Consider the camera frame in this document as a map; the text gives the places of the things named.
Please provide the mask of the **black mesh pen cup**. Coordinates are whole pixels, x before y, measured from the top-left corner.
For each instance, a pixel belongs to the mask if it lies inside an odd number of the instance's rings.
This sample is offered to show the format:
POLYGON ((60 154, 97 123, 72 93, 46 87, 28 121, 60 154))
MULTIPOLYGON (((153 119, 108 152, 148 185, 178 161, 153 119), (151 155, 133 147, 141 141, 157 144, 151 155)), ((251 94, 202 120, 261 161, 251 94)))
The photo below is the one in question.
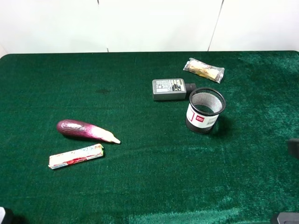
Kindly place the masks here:
POLYGON ((215 89, 202 87, 189 96, 186 127, 194 133, 206 134, 213 129, 218 116, 226 108, 224 97, 215 89))

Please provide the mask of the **grey object bottom right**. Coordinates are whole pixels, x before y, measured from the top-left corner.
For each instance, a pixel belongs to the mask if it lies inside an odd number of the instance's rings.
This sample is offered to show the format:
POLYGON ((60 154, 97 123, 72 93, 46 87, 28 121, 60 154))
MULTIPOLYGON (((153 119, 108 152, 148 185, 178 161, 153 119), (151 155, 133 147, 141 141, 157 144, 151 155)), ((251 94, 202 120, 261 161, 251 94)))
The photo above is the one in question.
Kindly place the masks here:
POLYGON ((271 224, 299 224, 299 213, 280 212, 271 218, 271 224))

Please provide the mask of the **Hi-Chew candy pack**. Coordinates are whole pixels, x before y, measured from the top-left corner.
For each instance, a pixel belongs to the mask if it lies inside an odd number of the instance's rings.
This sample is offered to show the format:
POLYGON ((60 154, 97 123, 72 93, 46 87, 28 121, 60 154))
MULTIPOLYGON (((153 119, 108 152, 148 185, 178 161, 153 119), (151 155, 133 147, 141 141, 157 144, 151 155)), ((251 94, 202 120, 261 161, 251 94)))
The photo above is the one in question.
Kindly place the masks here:
POLYGON ((101 144, 96 144, 81 149, 51 155, 49 157, 48 167, 50 169, 57 169, 64 166, 69 166, 75 163, 83 162, 90 159, 102 157, 104 155, 104 148, 101 144))

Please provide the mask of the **green felt table cloth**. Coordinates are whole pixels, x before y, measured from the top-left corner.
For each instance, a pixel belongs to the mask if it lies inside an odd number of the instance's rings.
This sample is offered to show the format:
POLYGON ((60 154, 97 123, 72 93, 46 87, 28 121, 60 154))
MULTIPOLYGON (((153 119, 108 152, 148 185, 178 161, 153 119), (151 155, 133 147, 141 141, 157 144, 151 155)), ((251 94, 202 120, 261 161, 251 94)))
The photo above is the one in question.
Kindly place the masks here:
POLYGON ((0 60, 0 204, 15 224, 258 224, 299 210, 296 51, 9 54, 0 60), (221 83, 183 68, 225 68, 221 83), (153 79, 219 91, 213 130, 185 126, 189 102, 155 102, 153 79), (120 144, 71 137, 64 119, 120 144), (101 144, 57 169, 49 157, 101 144))

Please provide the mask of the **clear snack packet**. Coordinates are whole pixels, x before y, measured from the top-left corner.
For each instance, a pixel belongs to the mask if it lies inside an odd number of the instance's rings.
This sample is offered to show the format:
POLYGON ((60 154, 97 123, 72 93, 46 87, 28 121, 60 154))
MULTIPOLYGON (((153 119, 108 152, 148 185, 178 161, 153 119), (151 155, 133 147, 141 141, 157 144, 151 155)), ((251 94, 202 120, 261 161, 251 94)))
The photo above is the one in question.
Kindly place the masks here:
POLYGON ((183 70, 220 84, 224 76, 225 68, 215 67, 195 58, 189 58, 183 70))

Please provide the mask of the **purple eggplant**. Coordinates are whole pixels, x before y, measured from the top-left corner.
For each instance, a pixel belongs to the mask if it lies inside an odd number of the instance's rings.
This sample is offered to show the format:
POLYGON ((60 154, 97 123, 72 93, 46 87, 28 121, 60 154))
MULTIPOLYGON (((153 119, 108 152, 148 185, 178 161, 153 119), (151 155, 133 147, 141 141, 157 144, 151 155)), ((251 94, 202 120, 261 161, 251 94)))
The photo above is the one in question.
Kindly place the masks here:
POLYGON ((64 119, 57 123, 59 133, 71 137, 90 138, 120 144, 110 131, 78 120, 64 119))

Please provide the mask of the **grey power adapter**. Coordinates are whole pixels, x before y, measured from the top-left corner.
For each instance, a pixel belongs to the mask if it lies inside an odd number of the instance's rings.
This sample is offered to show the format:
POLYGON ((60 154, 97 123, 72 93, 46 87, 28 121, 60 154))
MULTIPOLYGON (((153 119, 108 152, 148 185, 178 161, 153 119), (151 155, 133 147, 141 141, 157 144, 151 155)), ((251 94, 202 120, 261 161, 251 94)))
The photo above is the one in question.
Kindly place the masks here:
POLYGON ((185 83, 181 78, 154 79, 152 96, 154 101, 184 100, 196 88, 196 84, 185 83))

